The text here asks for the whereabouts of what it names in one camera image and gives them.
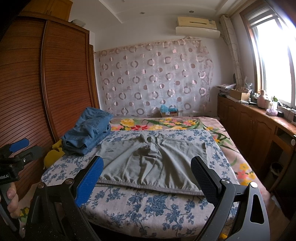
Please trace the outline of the person's left hand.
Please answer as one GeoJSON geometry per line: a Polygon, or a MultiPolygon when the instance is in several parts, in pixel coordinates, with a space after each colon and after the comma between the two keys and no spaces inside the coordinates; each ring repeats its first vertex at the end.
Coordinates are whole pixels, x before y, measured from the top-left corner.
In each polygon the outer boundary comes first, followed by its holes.
{"type": "Polygon", "coordinates": [[[16,193],[16,186],[14,183],[10,183],[9,188],[6,192],[5,197],[10,200],[8,204],[8,211],[12,218],[19,218],[20,216],[20,208],[19,208],[19,197],[16,193]]]}

